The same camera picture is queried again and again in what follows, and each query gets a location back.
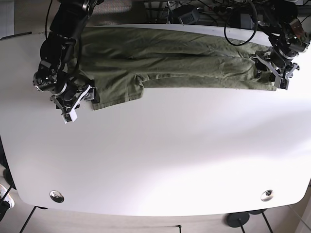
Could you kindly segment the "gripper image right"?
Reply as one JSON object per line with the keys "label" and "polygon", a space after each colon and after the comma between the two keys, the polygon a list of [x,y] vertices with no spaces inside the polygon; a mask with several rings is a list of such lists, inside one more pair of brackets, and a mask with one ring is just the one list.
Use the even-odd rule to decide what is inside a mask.
{"label": "gripper image right", "polygon": [[276,52],[274,48],[256,51],[255,54],[250,55],[250,59],[255,62],[254,78],[259,79],[263,72],[270,70],[269,82],[276,89],[276,77],[290,80],[294,71],[300,70],[300,66],[292,62],[294,57],[282,56],[282,53]]}

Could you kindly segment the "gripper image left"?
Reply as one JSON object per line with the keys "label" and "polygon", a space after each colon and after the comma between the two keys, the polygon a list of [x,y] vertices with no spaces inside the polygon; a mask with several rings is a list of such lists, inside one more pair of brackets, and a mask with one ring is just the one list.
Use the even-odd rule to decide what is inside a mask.
{"label": "gripper image left", "polygon": [[65,84],[61,90],[53,91],[50,101],[56,105],[56,109],[62,111],[63,116],[73,116],[80,102],[91,101],[92,104],[100,103],[100,95],[97,88],[86,84]]}

